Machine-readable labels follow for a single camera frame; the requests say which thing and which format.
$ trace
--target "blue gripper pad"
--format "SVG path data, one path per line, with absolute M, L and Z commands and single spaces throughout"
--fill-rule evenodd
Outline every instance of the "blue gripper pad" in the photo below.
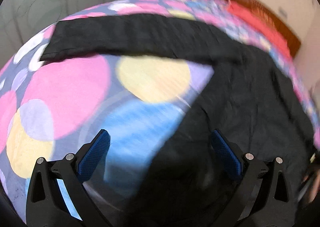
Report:
M 240 181 L 242 179 L 243 164 L 232 151 L 230 143 L 218 130 L 212 132 L 211 145 L 229 178 Z
M 110 135 L 106 130 L 101 130 L 92 142 L 85 144 L 92 144 L 92 146 L 78 164 L 77 177 L 79 182 L 85 182 L 91 178 L 103 154 L 109 150 Z

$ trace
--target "metal screw head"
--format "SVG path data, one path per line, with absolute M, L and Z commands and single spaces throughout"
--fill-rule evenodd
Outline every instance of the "metal screw head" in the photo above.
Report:
M 282 160 L 282 158 L 276 158 L 276 161 L 279 163 L 279 164 L 281 164 L 282 162 L 283 162 L 283 160 Z
M 253 159 L 254 159 L 254 156 L 253 156 L 251 153 L 246 153 L 245 157 L 246 157 L 248 160 L 253 160 Z
M 38 158 L 38 159 L 37 159 L 37 163 L 38 163 L 38 164 L 41 164 L 43 161 L 44 161 L 43 158 Z
M 66 155 L 66 160 L 72 160 L 75 157 L 74 154 L 69 153 L 68 155 Z

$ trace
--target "yellow circle pattern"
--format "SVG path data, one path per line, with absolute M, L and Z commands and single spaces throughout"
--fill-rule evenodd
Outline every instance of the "yellow circle pattern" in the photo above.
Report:
M 174 10 L 174 9 L 171 9 L 171 10 L 169 9 L 168 12 L 175 18 L 186 19 L 186 20 L 196 20 L 194 15 L 192 15 L 189 12 L 185 12 L 182 10 Z
M 154 56 L 122 57 L 116 74 L 122 85 L 142 101 L 171 101 L 186 90 L 190 71 L 184 60 Z
M 24 131 L 19 111 L 14 115 L 12 128 L 7 140 L 7 156 L 12 170 L 22 178 L 31 177 L 36 160 L 44 157 L 49 160 L 53 141 L 39 141 Z
M 270 49 L 271 49 L 270 43 L 269 43 L 267 40 L 265 40 L 263 37 L 260 37 L 259 39 L 260 39 L 260 43 L 262 44 L 262 46 L 263 46 L 267 51 L 270 51 Z

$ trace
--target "crumpled black fabric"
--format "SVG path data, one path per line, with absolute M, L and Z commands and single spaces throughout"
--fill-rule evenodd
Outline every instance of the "crumpled black fabric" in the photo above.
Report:
M 135 14 L 60 21 L 40 60 L 90 52 L 148 53 L 211 64 L 215 71 L 154 157 L 122 225 L 209 226 L 214 221 L 235 187 L 210 152 L 215 128 L 258 159 L 281 157 L 297 192 L 314 132 L 290 79 L 266 52 L 202 22 Z

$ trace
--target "polka dot bed sheet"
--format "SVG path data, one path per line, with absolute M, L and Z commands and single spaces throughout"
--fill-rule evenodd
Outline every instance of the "polka dot bed sheet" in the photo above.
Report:
M 120 0 L 65 20 L 153 13 L 213 24 L 231 38 L 271 55 L 293 83 L 315 130 L 319 121 L 291 60 L 260 33 L 229 14 L 223 0 Z M 19 216 L 26 218 L 30 176 L 39 157 L 76 153 L 103 128 L 111 135 L 108 155 L 84 186 L 109 219 L 121 212 L 153 156 L 173 134 L 195 98 L 214 76 L 211 66 L 152 56 L 93 53 L 58 63 L 39 61 L 54 24 L 32 37 L 0 71 L 0 179 Z M 80 218 L 63 181 L 68 209 Z

